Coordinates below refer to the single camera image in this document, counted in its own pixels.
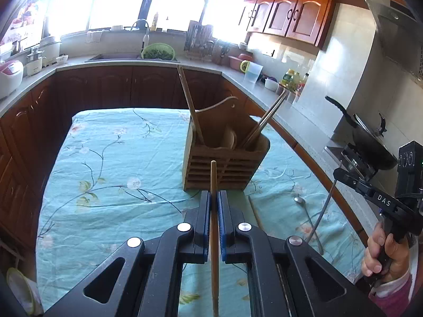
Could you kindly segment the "person's right hand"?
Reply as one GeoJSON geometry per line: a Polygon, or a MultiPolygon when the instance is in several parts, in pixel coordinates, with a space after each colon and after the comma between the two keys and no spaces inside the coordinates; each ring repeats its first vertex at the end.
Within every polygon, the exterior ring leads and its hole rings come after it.
{"type": "Polygon", "coordinates": [[[410,248],[407,238],[396,242],[392,233],[386,235],[382,222],[378,222],[372,236],[367,241],[361,272],[365,277],[381,274],[381,281],[388,283],[408,273],[410,265],[410,248]],[[382,250],[391,259],[388,268],[384,268],[378,260],[382,250]]]}

